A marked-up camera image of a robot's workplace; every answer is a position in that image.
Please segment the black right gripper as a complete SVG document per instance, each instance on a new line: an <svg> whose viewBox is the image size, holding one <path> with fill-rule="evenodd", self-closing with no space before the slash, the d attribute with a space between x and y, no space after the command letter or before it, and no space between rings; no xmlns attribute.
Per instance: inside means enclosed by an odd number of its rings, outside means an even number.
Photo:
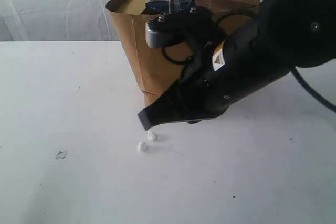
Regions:
<svg viewBox="0 0 336 224"><path fill-rule="evenodd" d="M142 109L138 118L146 131L161 124L216 118L288 73L289 67L263 48L252 19L224 41L205 48L183 69L179 82Z"/></svg>

